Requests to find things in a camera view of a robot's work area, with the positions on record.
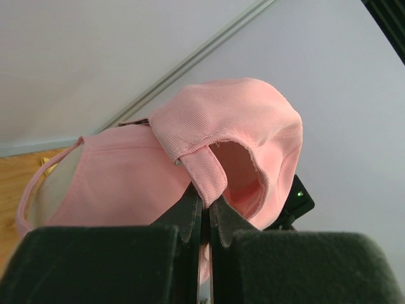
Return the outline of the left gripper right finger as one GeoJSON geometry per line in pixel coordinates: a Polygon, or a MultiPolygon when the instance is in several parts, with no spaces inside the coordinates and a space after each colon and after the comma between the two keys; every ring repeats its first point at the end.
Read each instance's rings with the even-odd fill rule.
{"type": "Polygon", "coordinates": [[[403,303],[382,250],[356,233],[260,231],[209,208],[213,303],[403,303]]]}

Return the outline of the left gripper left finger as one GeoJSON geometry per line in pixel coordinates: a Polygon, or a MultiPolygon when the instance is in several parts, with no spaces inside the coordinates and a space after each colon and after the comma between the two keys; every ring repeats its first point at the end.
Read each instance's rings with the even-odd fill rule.
{"type": "Polygon", "coordinates": [[[2,303],[197,303],[202,200],[189,186],[151,225],[41,227],[18,245],[2,303]]]}

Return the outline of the pink baseball cap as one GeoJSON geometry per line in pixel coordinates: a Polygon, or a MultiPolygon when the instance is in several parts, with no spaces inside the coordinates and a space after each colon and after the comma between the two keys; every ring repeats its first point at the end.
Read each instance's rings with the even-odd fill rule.
{"type": "MultiPolygon", "coordinates": [[[[298,112],[262,80],[188,85],[148,117],[82,136],[51,158],[59,163],[84,145],[63,202],[43,226],[149,225],[193,185],[204,207],[224,196],[265,229],[289,195],[302,131],[298,112]]],[[[27,215],[43,173],[22,194],[20,237],[35,229],[27,215]]]]}

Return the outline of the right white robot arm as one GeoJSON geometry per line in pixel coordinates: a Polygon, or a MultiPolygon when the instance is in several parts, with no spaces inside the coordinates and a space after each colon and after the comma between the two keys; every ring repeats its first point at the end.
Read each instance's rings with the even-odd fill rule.
{"type": "Polygon", "coordinates": [[[280,215],[272,225],[265,228],[265,231],[294,231],[293,223],[310,212],[314,207],[315,203],[312,197],[298,175],[295,175],[280,215]]]}

